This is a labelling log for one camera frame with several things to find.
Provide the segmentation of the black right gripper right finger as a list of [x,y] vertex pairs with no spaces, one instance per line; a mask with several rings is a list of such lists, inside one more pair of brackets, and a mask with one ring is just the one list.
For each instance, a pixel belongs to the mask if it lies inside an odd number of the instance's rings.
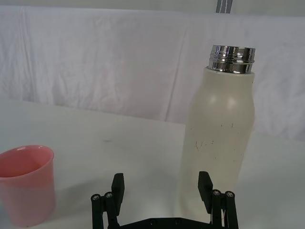
[[210,215],[210,223],[203,223],[204,229],[238,229],[235,194],[232,191],[222,193],[214,189],[211,178],[205,171],[199,172],[198,190]]

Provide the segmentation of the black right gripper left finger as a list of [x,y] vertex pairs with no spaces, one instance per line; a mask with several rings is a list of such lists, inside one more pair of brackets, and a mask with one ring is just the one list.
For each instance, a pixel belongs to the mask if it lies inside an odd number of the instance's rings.
[[108,226],[119,226],[119,216],[123,200],[125,185],[123,173],[116,173],[112,181],[111,191],[103,196],[94,194],[91,196],[92,225],[103,226],[103,213],[107,213]]

